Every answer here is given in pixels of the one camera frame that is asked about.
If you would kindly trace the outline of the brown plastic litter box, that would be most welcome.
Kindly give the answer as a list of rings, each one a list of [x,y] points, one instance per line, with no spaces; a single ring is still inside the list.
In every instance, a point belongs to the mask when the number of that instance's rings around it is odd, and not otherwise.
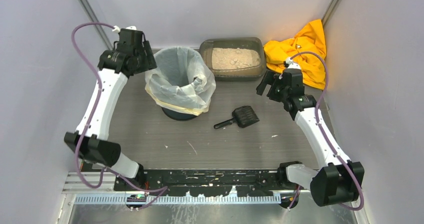
[[[207,39],[198,51],[217,81],[254,81],[267,69],[257,37]]]

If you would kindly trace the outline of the black litter scoop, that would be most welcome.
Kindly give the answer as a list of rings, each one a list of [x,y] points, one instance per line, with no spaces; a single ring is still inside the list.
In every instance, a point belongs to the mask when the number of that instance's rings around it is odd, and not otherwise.
[[[231,119],[217,123],[213,128],[220,129],[232,125],[233,123],[236,123],[240,128],[245,128],[260,121],[253,108],[248,105],[236,108],[231,115]]]

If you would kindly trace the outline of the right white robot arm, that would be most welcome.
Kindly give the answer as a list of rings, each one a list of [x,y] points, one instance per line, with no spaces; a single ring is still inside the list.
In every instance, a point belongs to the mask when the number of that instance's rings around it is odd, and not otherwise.
[[[284,185],[294,184],[309,190],[319,207],[359,200],[359,211],[364,206],[362,181],[365,169],[360,162],[353,162],[337,144],[323,119],[319,104],[312,95],[305,93],[299,69],[289,68],[282,74],[266,71],[256,87],[262,95],[270,87],[267,97],[283,104],[293,121],[301,128],[317,159],[319,170],[306,167],[299,161],[281,163],[277,180]]]

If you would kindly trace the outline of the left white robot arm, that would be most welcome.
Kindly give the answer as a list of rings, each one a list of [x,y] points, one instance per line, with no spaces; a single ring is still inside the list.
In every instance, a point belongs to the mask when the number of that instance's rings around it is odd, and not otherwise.
[[[112,50],[104,51],[92,67],[96,86],[81,122],[67,132],[64,142],[78,159],[99,164],[129,179],[143,179],[143,167],[122,153],[120,144],[108,141],[110,122],[128,79],[157,67],[145,34],[135,26],[119,28]]]

